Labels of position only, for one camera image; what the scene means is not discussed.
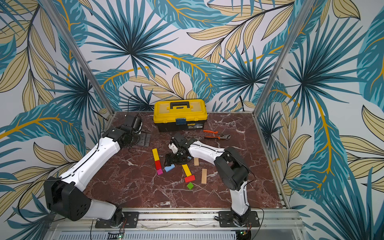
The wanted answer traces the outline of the yellow black toolbox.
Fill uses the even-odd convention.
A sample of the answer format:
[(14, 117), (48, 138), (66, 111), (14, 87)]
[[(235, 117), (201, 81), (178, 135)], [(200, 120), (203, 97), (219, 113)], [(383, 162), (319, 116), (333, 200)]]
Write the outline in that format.
[(155, 103), (153, 120), (159, 132), (202, 130), (207, 119), (206, 104), (201, 99)]

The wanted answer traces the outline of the yellow block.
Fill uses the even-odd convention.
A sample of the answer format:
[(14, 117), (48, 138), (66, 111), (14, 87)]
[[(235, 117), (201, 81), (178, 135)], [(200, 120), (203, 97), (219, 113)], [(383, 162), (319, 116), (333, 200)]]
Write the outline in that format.
[(152, 152), (153, 152), (154, 160), (155, 161), (159, 161), (160, 160), (160, 156), (158, 154), (158, 150), (157, 149), (152, 149)]
[(184, 170), (184, 172), (185, 172), (185, 174), (186, 174), (187, 177), (189, 177), (189, 176), (192, 175), (192, 173), (191, 173), (191, 171), (190, 171), (190, 169), (189, 169), (189, 167), (188, 167), (187, 164), (182, 165), (182, 167), (183, 167), (183, 170)]

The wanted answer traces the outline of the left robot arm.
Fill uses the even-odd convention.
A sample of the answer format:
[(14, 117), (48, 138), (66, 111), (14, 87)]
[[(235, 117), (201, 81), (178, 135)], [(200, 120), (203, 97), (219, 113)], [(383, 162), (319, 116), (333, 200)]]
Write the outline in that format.
[(114, 228), (120, 226), (124, 221), (121, 208), (92, 200), (83, 191), (111, 157), (140, 140), (142, 125), (139, 115), (126, 114), (124, 123), (103, 133), (90, 152), (73, 167), (57, 178), (48, 178), (44, 183), (48, 209), (71, 221), (100, 219)]

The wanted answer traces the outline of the light blue block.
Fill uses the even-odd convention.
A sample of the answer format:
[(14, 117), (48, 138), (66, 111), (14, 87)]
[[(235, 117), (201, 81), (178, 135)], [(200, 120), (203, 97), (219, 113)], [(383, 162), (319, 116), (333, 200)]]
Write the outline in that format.
[(164, 169), (165, 169), (166, 172), (169, 172), (169, 171), (173, 170), (174, 168), (175, 168), (175, 165), (172, 164), (172, 165), (170, 165), (168, 167), (165, 167)]

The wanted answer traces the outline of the large orange-handled pliers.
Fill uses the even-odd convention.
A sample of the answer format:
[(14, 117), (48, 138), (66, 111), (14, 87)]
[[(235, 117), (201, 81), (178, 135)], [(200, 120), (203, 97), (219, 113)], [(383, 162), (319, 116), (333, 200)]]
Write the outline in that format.
[(209, 134), (205, 136), (205, 139), (212, 139), (212, 140), (229, 140), (231, 138), (231, 135), (223, 135), (219, 134), (218, 131), (211, 131), (211, 130), (203, 130), (204, 133)]

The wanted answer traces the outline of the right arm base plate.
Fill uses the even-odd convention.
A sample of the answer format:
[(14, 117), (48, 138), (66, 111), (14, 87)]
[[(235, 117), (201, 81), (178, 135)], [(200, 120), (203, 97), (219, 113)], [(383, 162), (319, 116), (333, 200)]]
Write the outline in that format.
[(244, 215), (238, 215), (234, 211), (220, 211), (215, 219), (221, 228), (259, 227), (262, 220), (255, 211), (247, 211)]

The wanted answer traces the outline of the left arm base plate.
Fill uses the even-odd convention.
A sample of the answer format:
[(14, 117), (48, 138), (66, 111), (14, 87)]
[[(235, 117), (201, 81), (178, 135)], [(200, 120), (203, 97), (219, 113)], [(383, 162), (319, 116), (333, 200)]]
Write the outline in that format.
[(96, 229), (134, 229), (137, 227), (139, 212), (119, 212), (110, 220), (98, 219)]

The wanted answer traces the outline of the aluminium front rail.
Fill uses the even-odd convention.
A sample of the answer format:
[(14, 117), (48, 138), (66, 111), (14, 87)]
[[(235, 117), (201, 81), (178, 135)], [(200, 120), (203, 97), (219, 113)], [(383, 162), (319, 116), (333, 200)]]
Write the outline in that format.
[(257, 209), (243, 227), (230, 223), (224, 209), (125, 208), (123, 228), (100, 220), (53, 223), (45, 240), (308, 240), (297, 210)]

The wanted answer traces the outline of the red block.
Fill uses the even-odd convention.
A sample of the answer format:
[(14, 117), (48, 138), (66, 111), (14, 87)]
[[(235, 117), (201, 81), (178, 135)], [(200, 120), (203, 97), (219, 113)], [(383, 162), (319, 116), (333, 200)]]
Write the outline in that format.
[(156, 166), (156, 170), (161, 170), (162, 169), (161, 161), (155, 161), (155, 166)]
[(196, 177), (194, 175), (190, 175), (188, 177), (185, 177), (185, 182), (186, 183), (189, 183), (189, 182), (192, 182), (192, 181), (195, 181), (196, 180)]

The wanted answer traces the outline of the green small cube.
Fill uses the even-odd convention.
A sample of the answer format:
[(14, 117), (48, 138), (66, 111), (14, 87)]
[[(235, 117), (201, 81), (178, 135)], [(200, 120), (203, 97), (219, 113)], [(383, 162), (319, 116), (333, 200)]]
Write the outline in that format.
[(193, 183), (189, 183), (189, 184), (187, 185), (187, 187), (188, 187), (189, 190), (191, 190), (191, 189), (193, 189), (194, 185), (193, 185)]

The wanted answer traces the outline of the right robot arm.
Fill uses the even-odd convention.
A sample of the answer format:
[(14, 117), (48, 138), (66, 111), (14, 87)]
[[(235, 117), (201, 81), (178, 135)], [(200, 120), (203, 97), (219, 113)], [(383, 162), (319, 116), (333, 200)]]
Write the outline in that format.
[(221, 180), (230, 190), (232, 199), (230, 220), (239, 227), (248, 223), (251, 207), (248, 202), (247, 184), (251, 171), (235, 148), (215, 148), (196, 139), (188, 140), (177, 133), (171, 138), (169, 149), (172, 152), (165, 156), (166, 166), (184, 165), (193, 158), (215, 165)]

